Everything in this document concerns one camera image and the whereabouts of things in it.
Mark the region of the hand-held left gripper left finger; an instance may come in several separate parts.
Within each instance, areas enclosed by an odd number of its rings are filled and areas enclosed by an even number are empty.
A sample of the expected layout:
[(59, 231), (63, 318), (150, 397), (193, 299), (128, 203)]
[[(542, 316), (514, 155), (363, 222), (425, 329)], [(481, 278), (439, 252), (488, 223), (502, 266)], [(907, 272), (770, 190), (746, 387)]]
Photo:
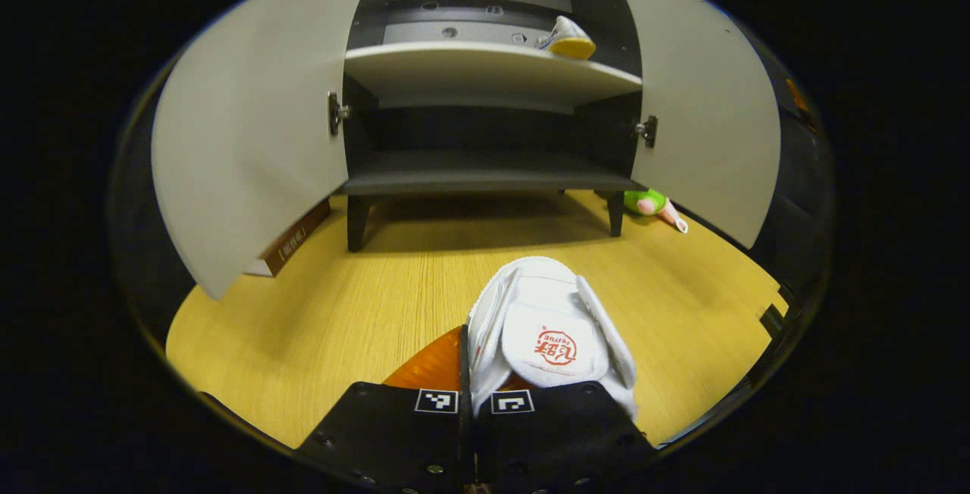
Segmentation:
[(457, 389), (356, 381), (295, 450), (364, 493), (463, 493), (474, 481), (468, 328), (448, 346)]

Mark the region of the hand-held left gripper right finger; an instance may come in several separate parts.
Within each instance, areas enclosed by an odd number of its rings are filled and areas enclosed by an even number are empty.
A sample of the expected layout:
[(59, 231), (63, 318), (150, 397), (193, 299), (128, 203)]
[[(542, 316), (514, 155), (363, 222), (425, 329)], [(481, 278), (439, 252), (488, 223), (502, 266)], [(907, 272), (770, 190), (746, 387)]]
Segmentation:
[(658, 450), (597, 381), (496, 391), (472, 429), (490, 493), (617, 493)]

